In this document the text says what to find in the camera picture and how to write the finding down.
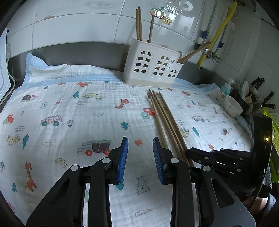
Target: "white bowl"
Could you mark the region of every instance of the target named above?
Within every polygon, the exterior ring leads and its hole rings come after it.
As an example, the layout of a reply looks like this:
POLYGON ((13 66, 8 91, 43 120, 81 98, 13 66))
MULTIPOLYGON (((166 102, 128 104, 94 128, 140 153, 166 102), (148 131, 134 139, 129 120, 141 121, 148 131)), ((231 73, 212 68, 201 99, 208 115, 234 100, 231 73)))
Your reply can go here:
POLYGON ((227 111, 227 113, 232 117, 236 117, 243 112, 240 104, 229 95, 226 95, 224 99, 224 108, 227 111))

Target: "black pan handle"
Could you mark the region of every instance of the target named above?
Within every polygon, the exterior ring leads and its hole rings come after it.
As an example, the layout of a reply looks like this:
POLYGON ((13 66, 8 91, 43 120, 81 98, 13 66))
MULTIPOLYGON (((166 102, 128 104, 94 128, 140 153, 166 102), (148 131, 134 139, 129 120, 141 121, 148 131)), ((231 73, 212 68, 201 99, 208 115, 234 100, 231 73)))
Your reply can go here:
POLYGON ((274 95, 274 92, 271 91, 270 94, 263 100, 263 103, 266 103, 269 99, 272 98, 273 95, 274 95))
POLYGON ((254 86, 255 84, 257 84, 260 81, 260 78, 257 77, 252 83, 251 86, 254 86))
POLYGON ((261 78, 261 79, 259 80, 259 82, 255 85, 255 89, 258 90, 258 88, 263 84, 263 82, 264 82, 264 78, 261 78))
POLYGON ((275 104, 263 103, 262 106, 266 107, 266 108, 276 109, 276 105, 275 104))

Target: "silver screw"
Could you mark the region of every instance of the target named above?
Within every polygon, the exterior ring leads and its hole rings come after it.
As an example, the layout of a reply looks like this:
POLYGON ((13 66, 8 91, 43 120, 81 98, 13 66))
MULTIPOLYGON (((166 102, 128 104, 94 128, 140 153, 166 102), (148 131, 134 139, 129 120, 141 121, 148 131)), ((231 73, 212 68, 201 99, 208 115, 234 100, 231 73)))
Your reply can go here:
POLYGON ((211 168, 208 165, 204 165, 203 170, 206 172, 209 172, 211 170, 211 168))
POLYGON ((104 158, 103 159, 103 163, 109 163, 110 162, 110 158, 104 158))
POLYGON ((72 171, 77 171, 78 170, 78 166, 77 165, 72 165, 71 166, 71 170, 72 171))
POLYGON ((179 163, 179 159, 177 159, 177 158, 172 158, 170 161, 174 164, 179 163))

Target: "green plastic basket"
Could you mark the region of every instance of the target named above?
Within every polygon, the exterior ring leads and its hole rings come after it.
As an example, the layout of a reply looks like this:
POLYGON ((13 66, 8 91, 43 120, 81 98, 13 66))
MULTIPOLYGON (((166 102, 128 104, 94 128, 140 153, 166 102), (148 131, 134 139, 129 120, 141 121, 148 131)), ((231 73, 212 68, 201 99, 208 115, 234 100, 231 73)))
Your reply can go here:
MULTIPOLYGON (((272 124, 273 124, 272 144, 273 144, 273 147, 275 148, 277 154, 279 155, 279 127, 278 127, 275 120, 273 119, 273 117, 270 115, 270 113, 268 112, 268 110, 265 107, 263 108, 263 114, 272 119, 272 124)), ((269 167, 270 167, 272 183, 274 183, 274 182, 278 183, 279 182, 279 174, 277 173, 276 168, 275 168, 274 163, 273 163, 271 158, 270 158, 270 161, 269 161, 269 167)))

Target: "yellow hose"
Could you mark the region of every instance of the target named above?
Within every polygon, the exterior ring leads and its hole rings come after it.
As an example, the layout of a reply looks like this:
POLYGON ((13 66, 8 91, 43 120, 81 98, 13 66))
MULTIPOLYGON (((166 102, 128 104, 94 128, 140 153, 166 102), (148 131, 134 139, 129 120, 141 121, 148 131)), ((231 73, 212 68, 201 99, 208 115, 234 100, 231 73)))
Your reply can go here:
MULTIPOLYGON (((226 26, 226 24, 229 22, 229 20, 232 18, 232 16, 234 15, 234 12, 236 10, 237 7, 237 2, 234 2, 232 5, 232 10, 230 11, 230 13, 227 15, 226 19, 224 20, 224 22, 219 26, 215 36, 213 37, 213 39, 211 40, 211 45, 208 47, 208 49, 211 49, 211 47, 214 45, 214 43, 216 42, 216 40, 218 39, 221 31, 224 29, 224 27, 226 26)), ((202 55, 198 61, 198 66, 199 69, 201 68, 201 65, 203 64, 203 61, 205 60, 206 55, 202 55)))

